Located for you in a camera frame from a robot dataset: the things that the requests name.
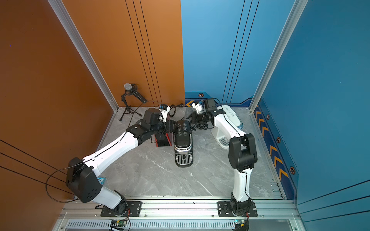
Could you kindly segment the grey microfibre cloth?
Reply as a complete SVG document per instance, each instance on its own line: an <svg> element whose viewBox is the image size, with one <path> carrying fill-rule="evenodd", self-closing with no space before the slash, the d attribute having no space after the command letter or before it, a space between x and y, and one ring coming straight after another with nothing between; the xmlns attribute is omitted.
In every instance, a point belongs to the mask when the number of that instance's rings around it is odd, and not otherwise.
<svg viewBox="0 0 370 231"><path fill-rule="evenodd" d="M193 115L193 111L185 111L183 120L186 120L189 123L192 123L192 115Z"/></svg>

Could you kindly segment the black coffee machine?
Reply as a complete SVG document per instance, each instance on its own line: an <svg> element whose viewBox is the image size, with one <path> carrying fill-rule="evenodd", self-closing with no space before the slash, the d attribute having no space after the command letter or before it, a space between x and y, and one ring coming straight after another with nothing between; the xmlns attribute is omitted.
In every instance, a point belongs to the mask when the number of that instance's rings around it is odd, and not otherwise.
<svg viewBox="0 0 370 231"><path fill-rule="evenodd" d="M178 167L189 167L194 162L191 124L188 120L175 123L173 132L175 163Z"/></svg>

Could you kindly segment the white coffee machine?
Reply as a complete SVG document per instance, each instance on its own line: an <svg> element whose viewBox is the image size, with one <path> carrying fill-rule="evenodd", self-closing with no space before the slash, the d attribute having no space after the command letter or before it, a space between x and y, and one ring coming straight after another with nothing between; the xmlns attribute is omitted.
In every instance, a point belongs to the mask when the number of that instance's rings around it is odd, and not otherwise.
<svg viewBox="0 0 370 231"><path fill-rule="evenodd" d="M230 106L221 105L217 109L222 110L224 114L218 114L214 118L214 128L211 129L211 133L221 148L228 149L231 138L242 137L246 133L240 129L243 123Z"/></svg>

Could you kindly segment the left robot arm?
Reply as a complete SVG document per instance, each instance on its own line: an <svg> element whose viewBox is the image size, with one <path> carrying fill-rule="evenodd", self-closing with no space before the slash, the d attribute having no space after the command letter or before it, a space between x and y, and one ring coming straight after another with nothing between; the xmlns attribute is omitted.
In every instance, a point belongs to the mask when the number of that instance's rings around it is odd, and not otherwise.
<svg viewBox="0 0 370 231"><path fill-rule="evenodd" d="M173 132L174 121L170 120L169 112L170 107L167 105L149 108L140 121L129 126L107 146L83 159L76 157L70 160L66 186L83 203L95 202L110 209L115 216L122 216L128 207L126 198L103 186L98 177L108 166L153 135L163 138L167 133Z"/></svg>

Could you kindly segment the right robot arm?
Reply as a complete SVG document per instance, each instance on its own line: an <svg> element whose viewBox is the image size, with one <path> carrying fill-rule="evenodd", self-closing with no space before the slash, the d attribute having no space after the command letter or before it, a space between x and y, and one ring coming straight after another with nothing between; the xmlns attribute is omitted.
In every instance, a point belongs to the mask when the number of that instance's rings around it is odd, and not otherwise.
<svg viewBox="0 0 370 231"><path fill-rule="evenodd" d="M216 135L228 140L228 160L234 169L234 188L231 193L231 209L236 216L247 215L253 200L250 197L252 170L258 161L255 137L246 134L233 122L232 109L227 105L217 106L214 98L192 103L192 123L213 125Z"/></svg>

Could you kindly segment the red capsule coffee machine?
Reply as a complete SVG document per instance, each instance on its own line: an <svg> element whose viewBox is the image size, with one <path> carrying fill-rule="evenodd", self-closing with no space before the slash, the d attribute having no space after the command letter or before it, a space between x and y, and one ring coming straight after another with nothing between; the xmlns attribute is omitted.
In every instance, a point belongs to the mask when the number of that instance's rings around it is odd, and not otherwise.
<svg viewBox="0 0 370 231"><path fill-rule="evenodd" d="M168 133L158 133L155 135L155 143L157 147L172 146L171 134Z"/></svg>

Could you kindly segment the left circuit board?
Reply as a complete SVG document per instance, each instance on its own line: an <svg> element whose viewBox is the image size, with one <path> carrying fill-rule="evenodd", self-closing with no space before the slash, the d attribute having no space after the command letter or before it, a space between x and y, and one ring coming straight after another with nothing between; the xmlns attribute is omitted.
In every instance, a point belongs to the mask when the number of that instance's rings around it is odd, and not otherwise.
<svg viewBox="0 0 370 231"><path fill-rule="evenodd" d="M124 231L126 229L128 220L120 219L120 220L112 220L109 225L110 231Z"/></svg>

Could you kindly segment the circuit board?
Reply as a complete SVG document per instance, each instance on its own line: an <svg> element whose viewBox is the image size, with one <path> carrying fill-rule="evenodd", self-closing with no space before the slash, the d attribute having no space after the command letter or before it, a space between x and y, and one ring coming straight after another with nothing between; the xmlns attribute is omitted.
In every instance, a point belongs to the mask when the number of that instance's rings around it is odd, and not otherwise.
<svg viewBox="0 0 370 231"><path fill-rule="evenodd" d="M236 224L233 231L248 231L250 228L250 223L248 220L243 220L241 224Z"/></svg>
<svg viewBox="0 0 370 231"><path fill-rule="evenodd" d="M128 220L120 219L120 220L112 220L109 225L110 231L124 231L126 229Z"/></svg>

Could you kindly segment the right circuit board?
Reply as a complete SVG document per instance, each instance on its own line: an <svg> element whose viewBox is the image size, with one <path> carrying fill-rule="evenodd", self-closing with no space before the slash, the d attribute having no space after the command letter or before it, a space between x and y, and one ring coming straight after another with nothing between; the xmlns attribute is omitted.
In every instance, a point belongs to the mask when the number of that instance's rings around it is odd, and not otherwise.
<svg viewBox="0 0 370 231"><path fill-rule="evenodd" d="M241 224L236 224L233 231L248 231L250 228L250 223L248 220L243 220Z"/></svg>

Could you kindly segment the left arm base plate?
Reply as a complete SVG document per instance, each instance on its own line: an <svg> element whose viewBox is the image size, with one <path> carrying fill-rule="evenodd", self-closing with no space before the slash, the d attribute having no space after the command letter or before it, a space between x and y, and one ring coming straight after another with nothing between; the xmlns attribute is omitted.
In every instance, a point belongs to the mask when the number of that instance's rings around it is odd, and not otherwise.
<svg viewBox="0 0 370 231"><path fill-rule="evenodd" d="M115 209L103 206L101 217L139 217L142 208L141 201L127 201L120 203Z"/></svg>

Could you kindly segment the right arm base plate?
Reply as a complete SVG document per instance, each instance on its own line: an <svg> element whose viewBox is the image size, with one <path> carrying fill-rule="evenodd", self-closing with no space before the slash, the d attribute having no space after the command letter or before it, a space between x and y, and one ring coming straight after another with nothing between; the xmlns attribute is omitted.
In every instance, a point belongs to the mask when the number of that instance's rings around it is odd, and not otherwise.
<svg viewBox="0 0 370 231"><path fill-rule="evenodd" d="M219 201L217 202L217 211L219 217L258 217L256 205L252 200L244 202Z"/></svg>

